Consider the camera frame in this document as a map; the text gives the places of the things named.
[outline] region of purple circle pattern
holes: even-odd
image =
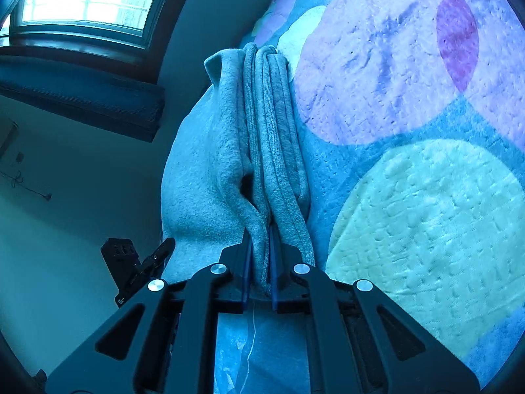
[[[525,31],[506,0],[466,0],[479,31],[479,61],[465,91],[473,108],[525,151]]]
[[[443,0],[332,0],[295,75],[301,120],[336,145],[421,127],[456,94],[437,45]]]
[[[262,20],[261,28],[254,38],[257,46],[263,46],[286,23],[295,2],[296,0],[275,0],[273,10]]]
[[[448,74],[463,93],[478,63],[476,19],[465,0],[443,0],[437,8],[437,44]]]

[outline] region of electrical cable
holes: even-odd
[[[4,178],[6,179],[9,179],[11,180],[11,187],[13,188],[16,188],[17,186],[21,186],[23,189],[26,189],[30,192],[32,192],[33,194],[36,194],[36,195],[39,195],[40,197],[42,197],[44,200],[46,201],[49,201],[51,200],[51,197],[52,197],[52,194],[47,194],[47,195],[44,195],[38,191],[35,191],[34,189],[31,189],[27,186],[24,185],[24,178],[22,177],[22,172],[21,171],[18,171],[16,173],[16,176],[11,176],[3,171],[0,170],[0,175],[3,176]]]

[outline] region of towel fold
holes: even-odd
[[[161,188],[175,252],[163,277],[191,278],[222,249],[253,241],[255,286],[269,294],[268,225],[314,265],[310,196],[293,120],[287,61],[273,46],[227,49],[205,61],[212,86],[180,125]]]

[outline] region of metal screw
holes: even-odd
[[[293,267],[293,271],[296,274],[308,274],[310,272],[310,267],[306,264],[296,264]]]
[[[210,271],[214,274],[223,274],[226,272],[226,265],[224,264],[215,264],[210,268]]]
[[[151,280],[148,283],[148,289],[152,292],[161,291],[164,288],[164,282],[162,280]]]
[[[374,285],[368,280],[359,280],[355,285],[362,292],[370,292]]]

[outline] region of fabric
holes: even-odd
[[[146,142],[164,109],[161,86],[24,56],[0,56],[0,94]]]
[[[274,47],[253,43],[206,60],[212,86],[183,120],[162,181],[164,236],[176,242],[163,274],[169,283],[217,262],[222,249],[241,242],[246,228],[254,246],[252,296],[264,297],[270,218],[282,241],[314,265],[305,224],[310,196],[286,63]],[[251,306],[242,315],[219,316],[215,392],[304,392],[303,320],[279,318],[263,302]],[[298,366],[291,373],[293,362]],[[269,377],[279,369],[280,376]]]
[[[191,278],[240,243],[246,228],[256,286],[268,293],[270,214],[282,240],[314,263],[286,60],[273,47],[251,43],[221,51],[205,66],[212,86],[181,124],[164,171],[162,225],[176,248],[163,277]]]
[[[485,386],[525,324],[525,31],[508,2],[273,0],[249,41],[289,60],[317,265],[383,287]]]

